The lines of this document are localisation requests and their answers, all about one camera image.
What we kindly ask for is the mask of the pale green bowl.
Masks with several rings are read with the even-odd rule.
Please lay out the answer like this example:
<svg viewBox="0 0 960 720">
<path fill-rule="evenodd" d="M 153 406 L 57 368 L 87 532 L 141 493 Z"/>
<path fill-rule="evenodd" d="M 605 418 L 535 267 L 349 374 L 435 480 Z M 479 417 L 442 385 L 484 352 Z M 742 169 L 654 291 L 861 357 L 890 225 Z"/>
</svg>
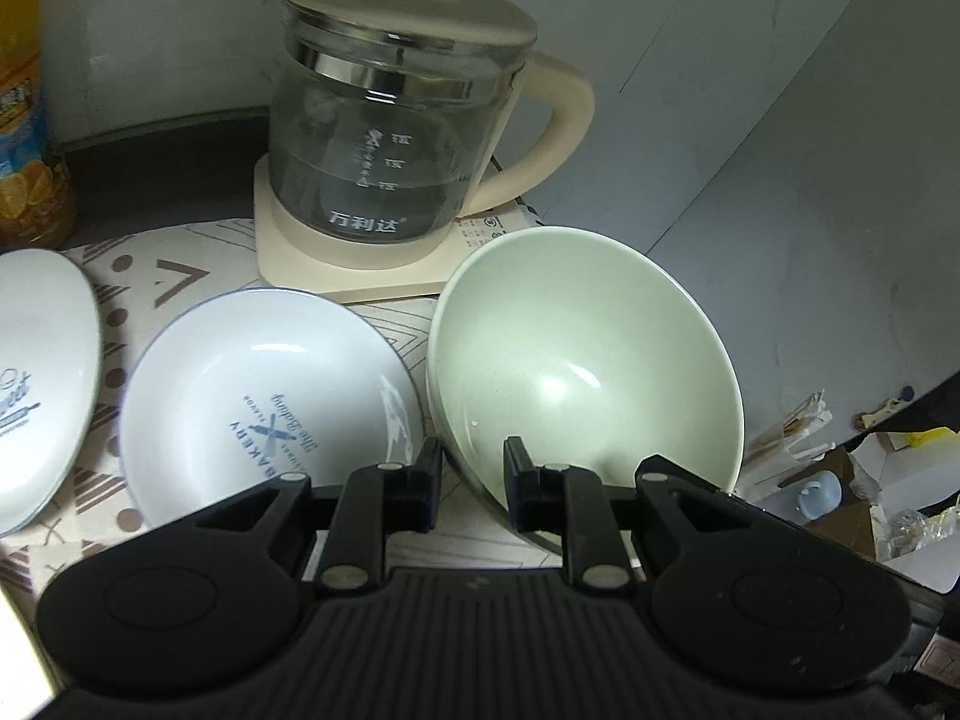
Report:
<svg viewBox="0 0 960 720">
<path fill-rule="evenodd" d="M 434 429 L 462 481 L 505 520 L 503 444 L 539 465 L 628 486 L 662 455 L 732 491 L 742 395 L 719 333 L 685 289 L 619 241 L 531 227 L 473 252 L 428 335 Z"/>
</svg>

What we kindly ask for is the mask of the small white bakery plate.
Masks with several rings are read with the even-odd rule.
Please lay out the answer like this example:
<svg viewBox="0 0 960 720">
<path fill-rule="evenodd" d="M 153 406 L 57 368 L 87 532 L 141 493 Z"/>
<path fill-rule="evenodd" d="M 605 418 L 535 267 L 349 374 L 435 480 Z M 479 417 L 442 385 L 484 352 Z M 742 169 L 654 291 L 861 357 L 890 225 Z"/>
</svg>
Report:
<svg viewBox="0 0 960 720">
<path fill-rule="evenodd" d="M 409 465 L 425 427 L 404 361 L 353 310 L 293 289 L 195 305 L 145 349 L 125 389 L 119 449 L 159 527 L 279 476 L 342 484 Z"/>
</svg>

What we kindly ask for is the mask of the large white plate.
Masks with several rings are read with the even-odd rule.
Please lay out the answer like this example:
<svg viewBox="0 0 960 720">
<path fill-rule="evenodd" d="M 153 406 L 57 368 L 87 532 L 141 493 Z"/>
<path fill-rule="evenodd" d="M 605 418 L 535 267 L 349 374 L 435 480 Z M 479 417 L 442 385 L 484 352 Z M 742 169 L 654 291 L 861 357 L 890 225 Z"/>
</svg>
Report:
<svg viewBox="0 0 960 720">
<path fill-rule="evenodd" d="M 99 392 L 101 324 L 83 271 L 57 252 L 2 257 L 2 532 L 59 491 Z"/>
</svg>

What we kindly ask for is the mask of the light blue bottle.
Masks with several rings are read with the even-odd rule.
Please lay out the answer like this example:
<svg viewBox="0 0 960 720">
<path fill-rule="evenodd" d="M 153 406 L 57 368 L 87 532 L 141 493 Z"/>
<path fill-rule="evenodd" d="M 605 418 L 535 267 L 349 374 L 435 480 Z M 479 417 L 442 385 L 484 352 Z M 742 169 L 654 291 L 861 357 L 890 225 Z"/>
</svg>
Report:
<svg viewBox="0 0 960 720">
<path fill-rule="evenodd" d="M 816 472 L 782 489 L 782 499 L 782 518 L 805 525 L 838 509 L 843 488 L 835 473 Z"/>
</svg>

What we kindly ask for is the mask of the cream kettle base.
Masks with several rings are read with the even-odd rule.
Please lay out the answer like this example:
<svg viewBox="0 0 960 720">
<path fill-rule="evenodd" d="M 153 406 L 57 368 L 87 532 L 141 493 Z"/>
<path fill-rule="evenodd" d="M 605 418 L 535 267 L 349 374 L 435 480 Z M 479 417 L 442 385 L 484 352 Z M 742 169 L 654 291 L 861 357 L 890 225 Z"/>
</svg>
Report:
<svg viewBox="0 0 960 720">
<path fill-rule="evenodd" d="M 340 304 L 441 293 L 473 252 L 538 222 L 539 216 L 514 200 L 411 244 L 357 244 L 329 238 L 296 221 L 270 185 L 267 158 L 254 167 L 254 232 L 262 278 Z"/>
</svg>

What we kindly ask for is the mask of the cardboard box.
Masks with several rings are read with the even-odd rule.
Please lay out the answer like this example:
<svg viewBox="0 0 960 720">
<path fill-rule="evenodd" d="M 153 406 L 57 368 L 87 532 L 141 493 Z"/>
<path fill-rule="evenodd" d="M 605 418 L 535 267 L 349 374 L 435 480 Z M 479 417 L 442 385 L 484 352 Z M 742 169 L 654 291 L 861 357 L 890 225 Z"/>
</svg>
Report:
<svg viewBox="0 0 960 720">
<path fill-rule="evenodd" d="M 816 472 L 833 472 L 838 476 L 843 488 L 843 500 L 838 509 L 815 522 L 794 525 L 841 544 L 844 548 L 850 548 L 862 557 L 874 559 L 872 504 L 864 494 L 859 494 L 854 489 L 854 465 L 850 454 L 843 449 L 832 449 L 816 461 L 786 465 L 786 458 L 780 458 L 778 463 L 779 466 L 775 466 L 770 461 L 765 466 L 745 468 L 737 481 L 737 496 L 755 507 L 760 507 L 767 514 L 782 518 L 782 489 Z"/>
</svg>

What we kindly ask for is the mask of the glass electric kettle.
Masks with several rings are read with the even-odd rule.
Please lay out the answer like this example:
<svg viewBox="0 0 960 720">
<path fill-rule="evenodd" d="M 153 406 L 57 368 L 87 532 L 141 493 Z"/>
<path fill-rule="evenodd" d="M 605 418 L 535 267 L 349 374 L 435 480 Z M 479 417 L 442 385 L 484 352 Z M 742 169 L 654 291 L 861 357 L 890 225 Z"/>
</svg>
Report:
<svg viewBox="0 0 960 720">
<path fill-rule="evenodd" d="M 508 0 L 281 1 L 268 176 L 319 234 L 423 241 L 537 187 L 589 130 L 592 86 Z"/>
</svg>

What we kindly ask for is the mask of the orange juice bottle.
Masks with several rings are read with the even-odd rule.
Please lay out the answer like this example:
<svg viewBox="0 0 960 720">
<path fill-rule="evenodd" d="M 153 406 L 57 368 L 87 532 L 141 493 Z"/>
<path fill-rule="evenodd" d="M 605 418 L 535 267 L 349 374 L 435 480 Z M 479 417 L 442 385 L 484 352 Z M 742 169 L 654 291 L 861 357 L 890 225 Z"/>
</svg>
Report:
<svg viewBox="0 0 960 720">
<path fill-rule="evenodd" d="M 39 0 L 2 0 L 2 250 L 55 249 L 75 216 L 47 114 Z"/>
</svg>

